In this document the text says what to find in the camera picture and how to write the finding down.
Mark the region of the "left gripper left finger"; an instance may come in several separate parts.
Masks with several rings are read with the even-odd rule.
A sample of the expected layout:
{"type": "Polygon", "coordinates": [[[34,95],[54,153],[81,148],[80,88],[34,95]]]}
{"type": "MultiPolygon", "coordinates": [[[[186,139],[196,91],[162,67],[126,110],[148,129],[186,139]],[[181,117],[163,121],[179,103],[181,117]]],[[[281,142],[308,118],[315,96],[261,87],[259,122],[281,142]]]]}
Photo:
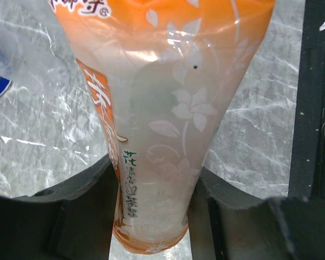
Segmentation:
{"type": "Polygon", "coordinates": [[[32,196],[0,196],[0,259],[108,259],[117,189],[104,156],[32,196]]]}

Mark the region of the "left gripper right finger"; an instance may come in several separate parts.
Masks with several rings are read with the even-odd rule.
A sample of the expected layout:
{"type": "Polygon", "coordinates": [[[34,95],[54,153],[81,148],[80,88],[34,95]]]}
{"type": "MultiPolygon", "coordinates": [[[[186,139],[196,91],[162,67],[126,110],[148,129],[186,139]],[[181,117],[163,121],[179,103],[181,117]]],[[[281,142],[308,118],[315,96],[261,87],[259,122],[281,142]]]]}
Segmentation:
{"type": "Polygon", "coordinates": [[[259,199],[206,168],[188,226],[193,259],[325,259],[325,198],[259,199]]]}

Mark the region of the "orange drink bottle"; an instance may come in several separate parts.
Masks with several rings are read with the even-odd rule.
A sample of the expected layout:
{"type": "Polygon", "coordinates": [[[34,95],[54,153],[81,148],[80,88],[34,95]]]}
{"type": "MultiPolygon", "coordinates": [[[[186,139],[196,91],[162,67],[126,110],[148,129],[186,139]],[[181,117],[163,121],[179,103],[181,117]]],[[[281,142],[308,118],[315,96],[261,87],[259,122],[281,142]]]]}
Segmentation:
{"type": "Polygon", "coordinates": [[[210,143],[274,1],[50,1],[119,181],[113,234],[157,254],[185,235],[210,143]]]}

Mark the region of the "clear bottle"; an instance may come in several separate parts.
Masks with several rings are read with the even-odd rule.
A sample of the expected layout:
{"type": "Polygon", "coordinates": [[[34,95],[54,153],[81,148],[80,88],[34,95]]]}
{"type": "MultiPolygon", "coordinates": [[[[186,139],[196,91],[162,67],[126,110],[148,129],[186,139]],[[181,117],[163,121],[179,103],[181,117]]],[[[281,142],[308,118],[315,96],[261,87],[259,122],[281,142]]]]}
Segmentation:
{"type": "Polygon", "coordinates": [[[70,83],[66,64],[0,23],[0,76],[37,94],[59,96],[70,83]]]}

